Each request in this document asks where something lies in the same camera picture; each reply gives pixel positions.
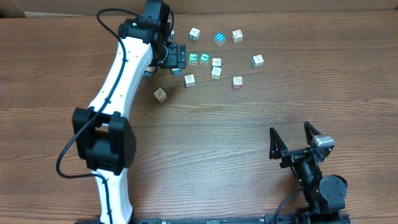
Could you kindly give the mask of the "block with red side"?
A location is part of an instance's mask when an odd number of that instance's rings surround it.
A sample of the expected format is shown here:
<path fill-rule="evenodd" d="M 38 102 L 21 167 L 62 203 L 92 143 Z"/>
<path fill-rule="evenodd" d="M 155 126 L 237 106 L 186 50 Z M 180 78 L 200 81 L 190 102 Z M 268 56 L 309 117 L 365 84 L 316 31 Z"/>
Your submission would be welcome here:
<path fill-rule="evenodd" d="M 167 98 L 167 94 L 166 92 L 162 89 L 162 88 L 158 88 L 155 92 L 154 92 L 154 96 L 157 100 L 159 100 L 160 102 L 163 102 L 166 98 Z"/>

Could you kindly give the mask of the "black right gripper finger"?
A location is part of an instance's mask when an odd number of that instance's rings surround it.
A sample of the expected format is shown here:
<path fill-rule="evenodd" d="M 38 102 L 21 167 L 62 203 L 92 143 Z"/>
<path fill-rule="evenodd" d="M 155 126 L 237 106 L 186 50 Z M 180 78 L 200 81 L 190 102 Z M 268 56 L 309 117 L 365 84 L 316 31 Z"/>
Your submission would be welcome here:
<path fill-rule="evenodd" d="M 304 130 L 308 146 L 318 146 L 318 136 L 321 135 L 317 129 L 315 129 L 308 121 L 304 122 Z"/>
<path fill-rule="evenodd" d="M 279 133 L 275 130 L 275 128 L 270 128 L 270 151 L 269 158 L 270 159 L 281 159 L 284 156 L 284 153 L 288 152 L 288 148 L 280 138 Z"/>

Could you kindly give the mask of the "block with red G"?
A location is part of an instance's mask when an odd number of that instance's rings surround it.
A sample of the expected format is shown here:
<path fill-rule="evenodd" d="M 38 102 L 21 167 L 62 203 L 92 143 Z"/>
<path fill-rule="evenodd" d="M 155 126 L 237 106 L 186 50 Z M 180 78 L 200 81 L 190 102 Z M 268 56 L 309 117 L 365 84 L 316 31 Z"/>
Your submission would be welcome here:
<path fill-rule="evenodd" d="M 242 77 L 233 77 L 233 89 L 242 89 L 243 87 L 243 78 Z"/>

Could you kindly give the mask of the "block with yellow C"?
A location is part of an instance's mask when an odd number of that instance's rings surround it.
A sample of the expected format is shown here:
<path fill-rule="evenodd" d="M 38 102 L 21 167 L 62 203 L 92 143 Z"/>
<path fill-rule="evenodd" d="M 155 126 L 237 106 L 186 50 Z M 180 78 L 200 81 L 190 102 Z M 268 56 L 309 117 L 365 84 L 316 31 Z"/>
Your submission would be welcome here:
<path fill-rule="evenodd" d="M 221 76 L 221 67 L 213 67 L 211 71 L 211 78 L 215 80 L 219 80 Z"/>

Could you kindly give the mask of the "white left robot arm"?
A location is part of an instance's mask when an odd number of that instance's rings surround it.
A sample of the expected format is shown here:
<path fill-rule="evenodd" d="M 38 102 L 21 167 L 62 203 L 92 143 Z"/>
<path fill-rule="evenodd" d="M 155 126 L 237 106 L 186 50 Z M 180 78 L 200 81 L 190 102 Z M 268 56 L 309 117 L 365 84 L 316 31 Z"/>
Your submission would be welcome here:
<path fill-rule="evenodd" d="M 127 173 L 136 151 L 129 113 L 137 87 L 148 67 L 185 68 L 184 50 L 170 42 L 173 21 L 165 24 L 137 17 L 121 24 L 118 47 L 100 92 L 87 109 L 77 108 L 72 123 L 79 157 L 98 184 L 101 215 L 96 223 L 132 223 Z"/>

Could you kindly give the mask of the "block with blue H side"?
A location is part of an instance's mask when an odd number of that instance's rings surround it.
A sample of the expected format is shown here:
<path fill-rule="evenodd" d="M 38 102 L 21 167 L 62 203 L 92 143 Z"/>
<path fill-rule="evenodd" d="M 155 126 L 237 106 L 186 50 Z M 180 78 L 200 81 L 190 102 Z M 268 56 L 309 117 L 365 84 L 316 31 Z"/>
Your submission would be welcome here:
<path fill-rule="evenodd" d="M 172 69 L 172 74 L 173 75 L 179 75 L 182 73 L 182 69 L 181 68 L 173 68 Z"/>

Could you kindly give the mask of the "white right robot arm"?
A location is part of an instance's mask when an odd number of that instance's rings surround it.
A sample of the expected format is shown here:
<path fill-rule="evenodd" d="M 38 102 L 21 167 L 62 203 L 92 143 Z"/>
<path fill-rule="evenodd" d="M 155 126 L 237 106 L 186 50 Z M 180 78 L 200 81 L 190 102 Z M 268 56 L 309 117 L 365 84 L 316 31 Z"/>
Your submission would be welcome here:
<path fill-rule="evenodd" d="M 288 149 L 275 128 L 269 130 L 269 158 L 280 159 L 282 169 L 290 168 L 300 188 L 280 203 L 272 218 L 265 217 L 264 220 L 273 223 L 349 223 L 349 216 L 341 213 L 345 208 L 347 181 L 340 175 L 324 177 L 319 166 L 332 152 L 335 140 L 319 132 L 308 121 L 304 122 L 304 130 L 307 146 L 294 151 Z M 294 214 L 280 215 L 282 207 L 299 193 L 303 193 L 306 206 L 296 209 Z"/>

